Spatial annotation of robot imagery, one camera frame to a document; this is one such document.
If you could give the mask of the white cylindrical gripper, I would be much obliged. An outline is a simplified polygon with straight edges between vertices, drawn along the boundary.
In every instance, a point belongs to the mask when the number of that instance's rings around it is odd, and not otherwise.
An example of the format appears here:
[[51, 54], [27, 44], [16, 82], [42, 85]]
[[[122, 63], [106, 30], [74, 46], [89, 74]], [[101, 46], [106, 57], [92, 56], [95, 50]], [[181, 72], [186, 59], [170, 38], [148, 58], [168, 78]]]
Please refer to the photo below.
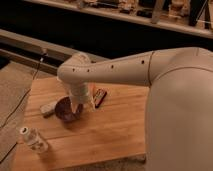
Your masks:
[[95, 103], [93, 99], [90, 99], [89, 85], [87, 83], [70, 84], [69, 96], [72, 101], [71, 111], [73, 114], [81, 113], [83, 105], [79, 103], [87, 103], [89, 107], [95, 111]]

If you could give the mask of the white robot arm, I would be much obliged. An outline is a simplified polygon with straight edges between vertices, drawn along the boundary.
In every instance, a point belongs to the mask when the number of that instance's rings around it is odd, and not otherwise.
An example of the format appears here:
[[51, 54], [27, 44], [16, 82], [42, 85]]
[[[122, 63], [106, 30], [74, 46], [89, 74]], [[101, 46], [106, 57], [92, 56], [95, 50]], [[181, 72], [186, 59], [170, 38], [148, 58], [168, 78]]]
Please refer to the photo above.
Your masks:
[[75, 53], [57, 71], [77, 104], [88, 84], [147, 86], [146, 171], [213, 171], [213, 52], [199, 47], [154, 50], [92, 63]]

